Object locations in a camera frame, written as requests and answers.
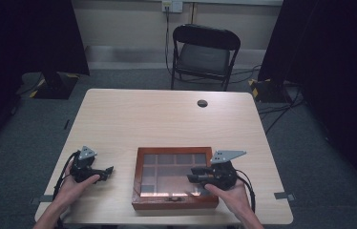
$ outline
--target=person's right hand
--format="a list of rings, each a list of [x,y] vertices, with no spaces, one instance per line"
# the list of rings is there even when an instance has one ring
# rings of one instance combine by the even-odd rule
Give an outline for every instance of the person's right hand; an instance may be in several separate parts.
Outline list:
[[[211,194],[220,197],[229,211],[235,214],[235,217],[243,223],[245,228],[263,228],[250,207],[246,189],[241,180],[238,179],[235,186],[227,191],[223,191],[212,184],[205,184],[205,189]]]

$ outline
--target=stand base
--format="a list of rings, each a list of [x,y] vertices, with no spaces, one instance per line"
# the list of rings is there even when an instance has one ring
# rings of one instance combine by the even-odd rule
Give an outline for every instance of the stand base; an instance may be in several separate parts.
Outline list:
[[[283,85],[276,85],[270,80],[249,81],[253,97],[256,101],[262,103],[291,103],[292,99]]]
[[[78,77],[69,77],[65,74],[59,74],[59,76],[62,85],[56,85],[56,88],[54,89],[52,85],[48,85],[46,82],[47,79],[45,79],[39,84],[35,92],[33,92],[30,97],[43,99],[69,99]]]

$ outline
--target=person's left hand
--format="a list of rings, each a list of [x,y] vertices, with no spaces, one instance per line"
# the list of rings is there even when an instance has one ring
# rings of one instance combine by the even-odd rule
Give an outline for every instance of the person's left hand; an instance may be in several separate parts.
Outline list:
[[[93,175],[86,180],[77,183],[71,176],[72,164],[72,162],[69,163],[66,168],[65,179],[63,180],[59,193],[53,201],[53,203],[59,204],[62,212],[66,211],[69,205],[74,203],[87,187],[100,179],[100,175]]]

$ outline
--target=table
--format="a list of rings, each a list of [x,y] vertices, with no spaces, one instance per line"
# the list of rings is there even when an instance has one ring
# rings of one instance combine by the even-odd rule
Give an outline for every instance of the table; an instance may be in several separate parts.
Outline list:
[[[201,108],[204,99],[208,106]],[[88,90],[54,168],[45,195],[53,187],[67,158],[86,145],[95,150],[93,168],[115,166],[107,181],[89,187],[70,207],[65,223],[219,225],[240,222],[223,201],[216,209],[135,211],[131,201],[138,147],[212,147],[245,150],[233,165],[251,179],[256,214],[263,224],[293,220],[251,94],[152,90]],[[39,219],[47,202],[40,203]]]

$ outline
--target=chair backrest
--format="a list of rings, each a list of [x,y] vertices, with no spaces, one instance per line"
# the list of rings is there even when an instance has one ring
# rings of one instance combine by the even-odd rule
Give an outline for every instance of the chair backrest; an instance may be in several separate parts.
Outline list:
[[[178,42],[215,49],[236,51],[241,40],[231,31],[204,27],[194,24],[178,26],[173,31],[175,45]]]

